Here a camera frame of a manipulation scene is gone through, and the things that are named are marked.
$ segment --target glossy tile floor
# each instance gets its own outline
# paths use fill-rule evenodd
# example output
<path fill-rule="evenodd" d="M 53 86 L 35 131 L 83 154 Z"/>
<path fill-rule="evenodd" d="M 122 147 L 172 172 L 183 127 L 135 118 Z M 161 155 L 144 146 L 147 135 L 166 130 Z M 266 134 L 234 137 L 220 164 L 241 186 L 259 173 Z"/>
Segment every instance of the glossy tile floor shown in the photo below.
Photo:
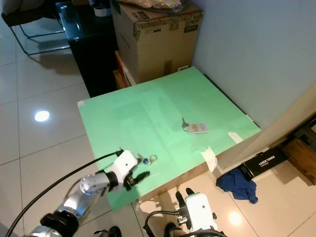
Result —
<path fill-rule="evenodd" d="M 25 27 L 29 33 L 58 28 L 41 20 Z M 18 28 L 14 29 L 23 38 Z M 43 37 L 38 42 L 22 40 L 28 49 L 67 43 L 65 36 Z M 4 236 L 16 215 L 40 191 L 62 175 L 93 160 L 93 154 L 77 109 L 77 101 L 88 98 L 70 50 L 27 57 L 8 27 L 0 21 L 0 236 Z M 39 111 L 48 111 L 48 120 L 39 122 Z M 93 173 L 96 166 L 69 178 L 51 190 L 26 213 L 12 236 L 23 236 L 53 211 L 70 185 Z M 180 185 L 207 194 L 217 214 L 220 230 L 229 237 L 316 236 L 316 188 L 308 186 L 287 162 L 257 177 L 255 205 L 234 200 L 215 186 L 215 176 L 204 173 Z M 76 233 L 91 236 L 99 229 L 118 225 L 123 237 L 142 237 L 145 217 L 157 209 L 173 210 L 176 189 L 142 203 L 134 202 L 112 212 L 102 198 Z M 154 217 L 150 224 L 157 236 L 173 219 Z"/>

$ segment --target black box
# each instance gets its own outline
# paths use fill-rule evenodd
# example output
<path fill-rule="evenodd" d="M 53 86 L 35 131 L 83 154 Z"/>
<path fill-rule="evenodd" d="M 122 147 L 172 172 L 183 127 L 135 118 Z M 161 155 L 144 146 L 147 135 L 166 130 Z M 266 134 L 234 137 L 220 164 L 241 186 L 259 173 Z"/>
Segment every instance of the black box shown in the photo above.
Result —
<path fill-rule="evenodd" d="M 247 160 L 238 168 L 241 170 L 246 180 L 251 180 L 287 159 L 287 155 L 279 147 L 275 147 L 265 152 L 258 153 L 254 158 Z"/>

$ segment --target green tabletop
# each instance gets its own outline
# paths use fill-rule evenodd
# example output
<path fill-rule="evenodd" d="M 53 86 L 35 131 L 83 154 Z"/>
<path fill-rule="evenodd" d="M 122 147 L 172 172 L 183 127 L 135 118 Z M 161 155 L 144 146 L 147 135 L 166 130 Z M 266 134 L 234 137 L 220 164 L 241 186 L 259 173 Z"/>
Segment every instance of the green tabletop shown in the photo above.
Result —
<path fill-rule="evenodd" d="M 136 157 L 158 157 L 151 166 L 138 165 L 133 176 L 147 170 L 151 174 L 131 191 L 108 194 L 112 210 L 205 162 L 200 152 L 208 146 L 215 154 L 234 146 L 229 132 L 245 140 L 260 131 L 194 67 L 78 105 L 96 158 L 120 147 Z M 184 132 L 182 117 L 188 123 L 205 122 L 209 132 Z M 98 167 L 106 169 L 115 158 L 98 162 Z"/>

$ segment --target black cable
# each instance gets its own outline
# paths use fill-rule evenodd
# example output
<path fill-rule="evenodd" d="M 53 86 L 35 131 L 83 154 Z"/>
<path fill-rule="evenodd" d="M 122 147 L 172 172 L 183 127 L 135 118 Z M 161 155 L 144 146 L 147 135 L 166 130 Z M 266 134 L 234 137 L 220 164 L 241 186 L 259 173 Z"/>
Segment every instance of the black cable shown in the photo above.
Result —
<path fill-rule="evenodd" d="M 117 151 L 117 152 L 113 152 L 111 154 L 107 154 L 105 156 L 102 156 L 98 159 L 95 159 L 93 161 L 90 161 L 89 163 L 79 167 L 78 169 L 70 172 L 69 174 L 66 174 L 64 177 L 60 178 L 59 180 L 57 180 L 55 183 L 53 183 L 52 185 L 50 185 L 48 188 L 46 188 L 44 191 L 42 191 L 39 195 L 37 195 L 32 201 L 29 202 L 29 204 L 26 205 L 26 207 L 23 208 L 23 210 L 20 212 L 20 214 L 15 218 L 14 222 L 12 223 L 12 225 L 10 226 L 9 230 L 7 231 L 7 233 L 5 234 L 5 237 L 10 237 L 10 235 L 12 234 L 15 226 L 18 224 L 19 220 L 22 218 L 22 216 L 25 214 L 25 212 L 27 212 L 27 210 L 37 201 L 39 200 L 44 194 L 46 194 L 49 190 L 51 190 L 52 188 L 54 188 L 57 184 L 61 183 L 62 181 L 64 181 L 65 179 L 67 179 L 68 177 L 72 176 L 73 174 L 76 174 L 77 172 L 81 171 L 82 169 L 88 167 L 89 165 L 94 164 L 95 162 L 98 162 L 106 157 L 110 157 L 113 155 L 117 155 L 119 156 L 122 153 L 122 150 Z"/>
<path fill-rule="evenodd" d="M 81 179 L 78 179 L 77 181 L 74 182 L 74 184 L 71 185 L 71 187 L 68 189 L 68 191 L 67 191 L 67 193 L 66 193 L 66 195 L 65 195 L 65 197 L 64 197 L 64 200 L 68 198 L 69 193 L 70 193 L 71 190 L 74 188 L 74 186 L 75 186 L 77 183 L 80 182 L 80 180 L 81 180 Z"/>
<path fill-rule="evenodd" d="M 112 234 L 111 232 L 109 232 L 109 231 L 107 231 L 107 230 L 96 231 L 96 232 L 94 232 L 93 234 L 96 235 L 96 234 L 102 233 L 102 232 L 105 232 L 105 233 L 108 233 L 108 234 Z"/>
<path fill-rule="evenodd" d="M 226 235 L 216 231 L 216 230 L 198 230 L 198 231 L 194 231 L 194 232 L 191 232 L 191 233 L 188 233 L 186 235 L 183 235 L 183 236 L 179 236 L 179 237 L 189 237 L 189 236 L 205 236 L 205 235 L 211 235 L 211 236 L 218 236 L 218 237 L 227 237 Z"/>
<path fill-rule="evenodd" d="M 146 217 L 145 225 L 143 226 L 143 229 L 146 231 L 146 233 L 148 234 L 149 237 L 155 237 L 155 236 L 148 225 L 148 220 L 151 216 L 157 215 L 157 214 L 166 214 L 166 215 L 176 216 L 176 215 L 179 215 L 179 212 L 178 211 L 153 211 L 153 212 L 149 213 L 148 216 Z"/>

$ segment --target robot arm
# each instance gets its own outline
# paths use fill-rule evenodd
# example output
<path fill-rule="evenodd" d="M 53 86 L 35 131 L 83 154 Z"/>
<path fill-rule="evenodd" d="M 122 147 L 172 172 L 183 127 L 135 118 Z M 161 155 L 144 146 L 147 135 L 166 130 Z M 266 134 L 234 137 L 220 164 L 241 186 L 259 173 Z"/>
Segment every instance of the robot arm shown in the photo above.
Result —
<path fill-rule="evenodd" d="M 132 170 L 137 163 L 130 151 L 124 151 L 106 172 L 102 170 L 83 177 L 78 189 L 53 213 L 46 214 L 40 220 L 41 226 L 36 227 L 29 237 L 72 237 L 101 195 L 123 188 L 130 190 L 150 174 L 147 171 L 133 179 Z"/>

